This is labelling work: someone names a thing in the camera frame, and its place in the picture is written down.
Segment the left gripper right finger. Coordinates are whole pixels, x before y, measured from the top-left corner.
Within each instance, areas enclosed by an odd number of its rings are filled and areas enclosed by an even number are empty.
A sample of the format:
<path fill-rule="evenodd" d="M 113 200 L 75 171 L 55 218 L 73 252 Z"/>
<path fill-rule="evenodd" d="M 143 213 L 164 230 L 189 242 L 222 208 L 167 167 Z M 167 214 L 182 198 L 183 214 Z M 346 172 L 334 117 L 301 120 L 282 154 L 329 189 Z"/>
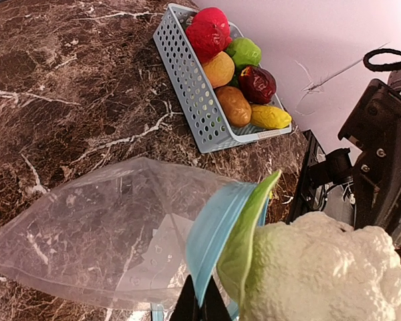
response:
<path fill-rule="evenodd" d="M 203 303 L 200 306 L 200 316 L 202 321 L 232 320 L 213 277 L 210 278 Z"/>

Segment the dark red pomegranate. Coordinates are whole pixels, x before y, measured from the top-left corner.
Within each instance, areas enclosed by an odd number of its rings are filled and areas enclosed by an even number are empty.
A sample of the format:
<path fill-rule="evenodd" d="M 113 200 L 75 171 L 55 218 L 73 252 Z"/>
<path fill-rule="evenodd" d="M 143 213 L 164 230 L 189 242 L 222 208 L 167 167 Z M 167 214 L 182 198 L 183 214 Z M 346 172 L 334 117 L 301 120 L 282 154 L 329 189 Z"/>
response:
<path fill-rule="evenodd" d="M 268 104 L 277 91 L 275 78 L 265 69 L 247 66 L 239 77 L 239 88 L 244 97 L 254 104 Z"/>

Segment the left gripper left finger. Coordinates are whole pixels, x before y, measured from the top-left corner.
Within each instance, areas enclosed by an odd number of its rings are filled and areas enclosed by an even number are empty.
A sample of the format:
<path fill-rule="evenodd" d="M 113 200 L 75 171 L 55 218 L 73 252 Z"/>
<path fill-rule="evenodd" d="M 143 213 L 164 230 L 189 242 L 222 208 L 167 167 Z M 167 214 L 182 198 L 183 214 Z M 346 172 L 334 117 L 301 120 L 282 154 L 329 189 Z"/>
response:
<path fill-rule="evenodd" d="M 199 321 L 201 310 L 198 306 L 192 277 L 188 276 L 172 313 L 172 321 Z"/>

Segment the green apple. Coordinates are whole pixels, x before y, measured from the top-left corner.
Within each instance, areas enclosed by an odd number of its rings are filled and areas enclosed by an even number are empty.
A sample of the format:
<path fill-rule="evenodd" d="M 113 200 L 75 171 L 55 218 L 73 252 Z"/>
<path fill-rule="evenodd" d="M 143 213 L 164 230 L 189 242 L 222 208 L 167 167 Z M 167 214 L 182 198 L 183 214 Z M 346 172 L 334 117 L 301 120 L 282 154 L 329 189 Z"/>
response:
<path fill-rule="evenodd" d="M 235 38 L 225 52 L 232 58 L 237 70 L 242 70 L 249 65 L 258 66 L 261 62 L 260 47 L 247 37 Z"/>

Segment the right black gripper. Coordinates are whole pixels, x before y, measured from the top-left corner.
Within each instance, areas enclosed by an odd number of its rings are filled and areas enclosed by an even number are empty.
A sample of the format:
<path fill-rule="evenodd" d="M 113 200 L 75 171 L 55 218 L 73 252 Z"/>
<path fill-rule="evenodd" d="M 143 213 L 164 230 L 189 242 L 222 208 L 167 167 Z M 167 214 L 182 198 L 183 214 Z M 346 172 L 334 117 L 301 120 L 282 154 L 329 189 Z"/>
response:
<path fill-rule="evenodd" d="M 352 169 L 355 227 L 401 235 L 401 95 L 372 80 L 338 133 L 361 154 Z"/>

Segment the white cauliflower toy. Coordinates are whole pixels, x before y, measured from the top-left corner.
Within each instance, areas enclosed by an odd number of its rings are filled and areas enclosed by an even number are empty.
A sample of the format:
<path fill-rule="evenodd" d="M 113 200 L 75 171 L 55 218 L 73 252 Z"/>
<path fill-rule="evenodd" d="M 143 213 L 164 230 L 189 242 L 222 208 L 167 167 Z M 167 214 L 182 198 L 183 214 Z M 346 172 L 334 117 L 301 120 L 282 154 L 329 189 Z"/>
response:
<path fill-rule="evenodd" d="M 241 320 L 401 320 L 401 261 L 377 226 L 321 211 L 258 226 L 275 171 L 250 194 L 217 262 Z"/>

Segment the clear zip bag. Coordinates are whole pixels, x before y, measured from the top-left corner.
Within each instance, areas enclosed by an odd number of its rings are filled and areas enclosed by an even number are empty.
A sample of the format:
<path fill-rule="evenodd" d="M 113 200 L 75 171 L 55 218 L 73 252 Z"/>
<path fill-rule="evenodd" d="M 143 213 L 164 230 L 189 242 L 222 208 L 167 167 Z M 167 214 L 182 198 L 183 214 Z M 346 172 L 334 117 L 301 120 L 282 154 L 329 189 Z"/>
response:
<path fill-rule="evenodd" d="M 254 183 L 133 158 L 38 199 L 0 228 L 0 273 L 42 292 L 155 320 L 183 286 L 197 304 Z"/>

